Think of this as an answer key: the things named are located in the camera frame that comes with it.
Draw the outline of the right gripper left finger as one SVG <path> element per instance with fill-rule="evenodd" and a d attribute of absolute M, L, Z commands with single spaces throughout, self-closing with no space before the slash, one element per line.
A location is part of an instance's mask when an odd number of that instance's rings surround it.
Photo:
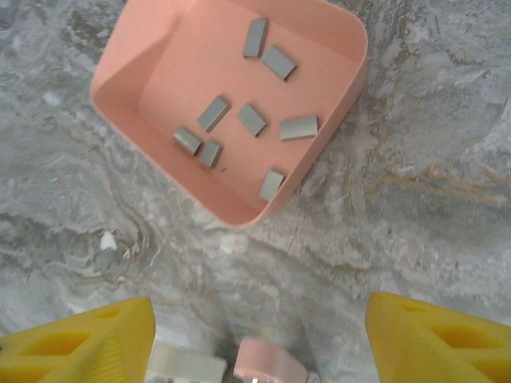
<path fill-rule="evenodd" d="M 1 338 L 3 382 L 142 382 L 156 333 L 148 297 Z"/>

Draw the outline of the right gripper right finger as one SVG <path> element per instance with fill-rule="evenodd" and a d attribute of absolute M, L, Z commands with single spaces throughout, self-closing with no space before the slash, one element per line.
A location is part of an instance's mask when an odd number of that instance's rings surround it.
<path fill-rule="evenodd" d="M 381 382 L 508 382 L 510 328 L 401 295 L 374 292 L 366 333 Z"/>

